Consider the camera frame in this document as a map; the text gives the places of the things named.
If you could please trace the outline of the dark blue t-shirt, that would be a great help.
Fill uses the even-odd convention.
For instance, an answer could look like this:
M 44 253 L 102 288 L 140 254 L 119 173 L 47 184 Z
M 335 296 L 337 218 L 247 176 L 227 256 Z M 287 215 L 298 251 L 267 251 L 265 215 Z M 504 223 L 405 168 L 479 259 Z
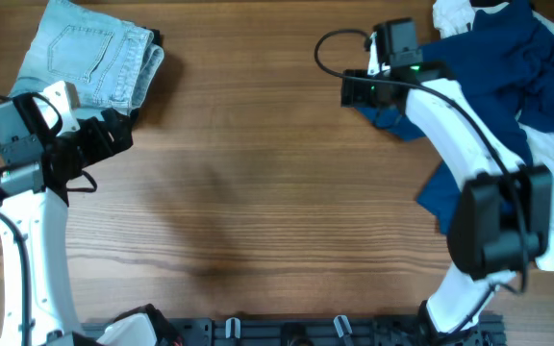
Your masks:
M 449 66 L 468 103 L 506 147 L 539 164 L 520 126 L 554 133 L 554 23 L 526 1 L 508 3 L 495 14 L 476 14 L 471 30 L 422 51 L 426 61 Z

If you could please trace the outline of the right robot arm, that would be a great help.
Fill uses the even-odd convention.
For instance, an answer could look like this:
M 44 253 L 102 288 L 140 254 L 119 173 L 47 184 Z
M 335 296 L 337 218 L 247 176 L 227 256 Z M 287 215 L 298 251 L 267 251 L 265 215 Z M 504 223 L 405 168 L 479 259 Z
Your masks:
M 478 117 L 444 62 L 427 62 L 416 26 L 403 18 L 365 36 L 366 70 L 341 72 L 341 103 L 399 111 L 432 142 L 460 192 L 446 236 L 452 263 L 421 303 L 417 345 L 481 341 L 480 314 L 494 294 L 527 278 L 548 246 L 552 176 L 528 166 Z

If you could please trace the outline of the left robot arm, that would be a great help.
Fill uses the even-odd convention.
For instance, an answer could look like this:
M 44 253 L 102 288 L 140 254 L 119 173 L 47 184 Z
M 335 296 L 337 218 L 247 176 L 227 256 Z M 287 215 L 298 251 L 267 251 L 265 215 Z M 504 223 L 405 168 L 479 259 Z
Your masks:
M 73 302 L 65 251 L 73 190 L 67 184 L 132 144 L 128 116 L 107 109 L 78 119 L 62 91 L 0 102 L 1 345 L 180 344 L 152 306 L 132 309 L 90 337 Z

